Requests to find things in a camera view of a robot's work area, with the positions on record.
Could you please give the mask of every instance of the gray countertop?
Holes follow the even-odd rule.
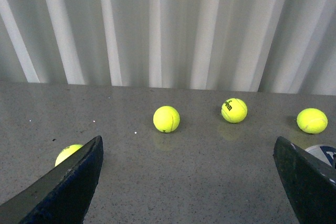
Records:
[[[248,115],[226,122],[240,98]],[[175,107],[173,133],[153,125]],[[324,111],[317,135],[297,114]],[[278,136],[302,148],[336,146],[336,97],[0,82],[0,204],[54,167],[66,146],[101,135],[104,162],[84,223],[298,223],[273,160]]]

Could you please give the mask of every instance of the curtain fold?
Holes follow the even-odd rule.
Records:
[[[336,0],[0,0],[0,80],[336,95]]]

